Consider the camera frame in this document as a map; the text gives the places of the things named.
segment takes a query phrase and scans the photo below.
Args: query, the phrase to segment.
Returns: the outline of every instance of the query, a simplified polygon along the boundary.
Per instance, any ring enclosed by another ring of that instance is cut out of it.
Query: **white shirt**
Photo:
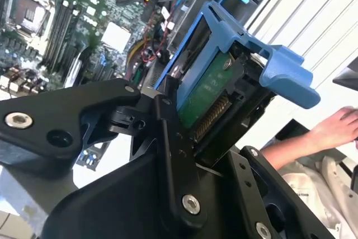
[[[336,239],[358,238],[358,195],[337,176],[333,158],[318,166],[321,173],[293,162],[279,173]]]

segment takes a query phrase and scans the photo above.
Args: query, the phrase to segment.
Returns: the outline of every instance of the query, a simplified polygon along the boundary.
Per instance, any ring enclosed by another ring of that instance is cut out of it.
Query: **person's hand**
[[[305,136],[313,144],[315,152],[352,142],[358,137],[358,110],[343,107]]]

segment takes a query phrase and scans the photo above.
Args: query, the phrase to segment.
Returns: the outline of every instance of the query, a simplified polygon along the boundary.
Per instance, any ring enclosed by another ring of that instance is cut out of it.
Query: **red wire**
[[[146,63],[148,61],[153,61],[155,60],[155,58],[157,58],[157,54],[162,50],[162,47],[164,45],[164,42],[166,40],[166,37],[168,35],[168,24],[170,23],[170,19],[172,18],[172,15],[173,15],[173,11],[174,9],[172,9],[172,12],[170,13],[168,19],[167,19],[167,24],[165,25],[166,29],[164,30],[164,34],[163,34],[163,38],[162,38],[162,41],[158,47],[158,50],[156,51],[156,53],[154,53],[154,55],[152,57],[150,57],[149,59],[144,59],[143,58],[143,62]]]
[[[148,42],[147,33],[148,33],[150,26],[152,25],[155,13],[156,13],[156,11],[153,11],[152,15],[150,16],[149,22],[144,30],[144,43],[143,43],[142,51],[140,52],[140,55],[142,56],[143,59],[145,58],[144,51],[145,51],[145,48],[147,47],[147,42]]]

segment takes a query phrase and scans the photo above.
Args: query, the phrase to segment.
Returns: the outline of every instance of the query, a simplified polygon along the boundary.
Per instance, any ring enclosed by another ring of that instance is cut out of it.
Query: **black metal bracket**
[[[117,135],[94,132],[101,116],[119,105],[135,105],[139,99],[136,87],[113,79],[2,101],[0,162],[45,177],[63,175],[83,148]],[[12,113],[26,116],[14,118]],[[15,126],[16,121],[25,128]]]
[[[258,150],[244,147],[260,196],[276,232],[284,239],[331,238],[327,229]]]
[[[157,95],[154,104],[162,221],[166,228],[183,236],[200,230],[207,219],[206,209],[200,206],[199,176],[175,104],[164,95]]]
[[[240,211],[233,212],[233,217],[245,227],[242,236],[259,239],[264,238],[261,235],[270,234],[270,238],[278,239],[279,236],[271,225],[247,159],[229,150],[214,169],[231,181],[228,196],[241,208]]]

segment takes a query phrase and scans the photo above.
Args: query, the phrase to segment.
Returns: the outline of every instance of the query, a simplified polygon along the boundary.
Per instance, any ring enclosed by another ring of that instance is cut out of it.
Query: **yellow wire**
[[[143,46],[144,44],[144,40],[143,41],[140,41],[134,48],[133,50],[130,51],[129,55],[128,55],[128,60],[127,60],[127,65],[129,64],[129,62],[131,61],[133,55],[136,53],[136,51],[141,47]]]

